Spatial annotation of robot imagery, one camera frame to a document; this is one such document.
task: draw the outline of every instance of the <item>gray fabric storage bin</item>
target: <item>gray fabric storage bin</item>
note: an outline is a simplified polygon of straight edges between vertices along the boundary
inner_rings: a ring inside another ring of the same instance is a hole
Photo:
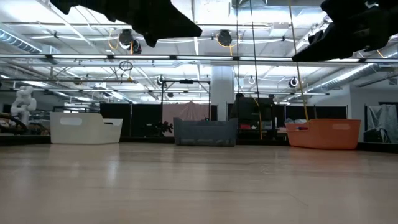
[[[238,119],[229,121],[183,121],[174,118],[176,145],[235,146]]]

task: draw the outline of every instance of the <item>orange storage bin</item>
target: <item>orange storage bin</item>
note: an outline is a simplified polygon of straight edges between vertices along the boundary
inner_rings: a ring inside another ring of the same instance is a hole
[[[360,120],[313,119],[306,124],[286,124],[291,146],[313,149],[355,149]]]

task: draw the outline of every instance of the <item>white pillar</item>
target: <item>white pillar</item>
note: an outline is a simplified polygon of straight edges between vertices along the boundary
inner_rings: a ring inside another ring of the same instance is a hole
[[[232,66],[211,69],[211,105],[218,106],[218,121],[226,121],[228,103],[234,103],[234,73]]]

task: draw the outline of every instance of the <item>wooden floor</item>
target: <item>wooden floor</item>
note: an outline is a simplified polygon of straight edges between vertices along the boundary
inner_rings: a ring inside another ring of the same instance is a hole
[[[0,147],[0,223],[398,221],[398,155],[172,144]]]

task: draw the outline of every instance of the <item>white robot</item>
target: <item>white robot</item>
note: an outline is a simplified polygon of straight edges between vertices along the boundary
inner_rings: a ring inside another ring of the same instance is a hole
[[[30,112],[36,110],[36,99],[32,97],[33,90],[31,86],[22,86],[11,105],[11,116],[19,116],[25,125],[28,124]]]

